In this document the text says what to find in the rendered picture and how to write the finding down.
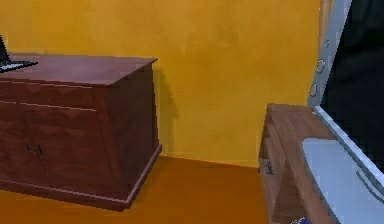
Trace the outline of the brown wooden television stand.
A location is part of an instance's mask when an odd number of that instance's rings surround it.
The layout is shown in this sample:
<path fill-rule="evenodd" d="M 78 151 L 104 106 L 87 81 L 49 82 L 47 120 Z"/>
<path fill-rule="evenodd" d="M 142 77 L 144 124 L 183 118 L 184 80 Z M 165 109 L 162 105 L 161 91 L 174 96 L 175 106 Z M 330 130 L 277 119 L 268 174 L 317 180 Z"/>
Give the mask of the brown wooden television stand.
<path fill-rule="evenodd" d="M 269 224 L 291 224 L 302 217 L 310 224 L 337 224 L 306 165 L 306 138 L 334 136 L 307 106 L 267 106 L 258 162 Z"/>

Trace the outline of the dark red wooden cupboard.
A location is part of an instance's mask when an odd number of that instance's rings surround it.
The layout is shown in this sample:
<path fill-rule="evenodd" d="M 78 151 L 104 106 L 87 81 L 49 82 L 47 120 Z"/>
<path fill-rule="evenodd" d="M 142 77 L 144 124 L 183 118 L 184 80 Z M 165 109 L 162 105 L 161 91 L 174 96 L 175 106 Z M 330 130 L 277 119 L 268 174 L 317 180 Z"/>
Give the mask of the dark red wooden cupboard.
<path fill-rule="evenodd" d="M 0 190 L 123 211 L 162 147 L 151 58 L 14 53 L 0 73 Z"/>

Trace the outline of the grey television set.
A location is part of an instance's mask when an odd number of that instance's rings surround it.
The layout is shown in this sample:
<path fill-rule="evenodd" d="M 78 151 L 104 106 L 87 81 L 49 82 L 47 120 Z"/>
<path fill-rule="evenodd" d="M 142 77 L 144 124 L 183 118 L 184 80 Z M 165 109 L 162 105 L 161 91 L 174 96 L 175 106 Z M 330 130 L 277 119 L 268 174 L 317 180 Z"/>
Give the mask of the grey television set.
<path fill-rule="evenodd" d="M 308 105 L 334 137 L 305 163 L 336 224 L 384 224 L 384 0 L 334 0 Z"/>

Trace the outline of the black laptop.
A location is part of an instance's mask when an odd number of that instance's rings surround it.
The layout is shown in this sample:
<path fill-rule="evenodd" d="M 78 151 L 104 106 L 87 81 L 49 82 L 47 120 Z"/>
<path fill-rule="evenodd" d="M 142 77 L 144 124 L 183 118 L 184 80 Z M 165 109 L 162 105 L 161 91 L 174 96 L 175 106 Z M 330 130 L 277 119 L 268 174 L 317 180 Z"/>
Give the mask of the black laptop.
<path fill-rule="evenodd" d="M 0 35 L 0 73 L 5 73 L 11 70 L 17 70 L 33 65 L 37 65 L 37 61 L 13 61 L 10 59 L 5 43 Z"/>

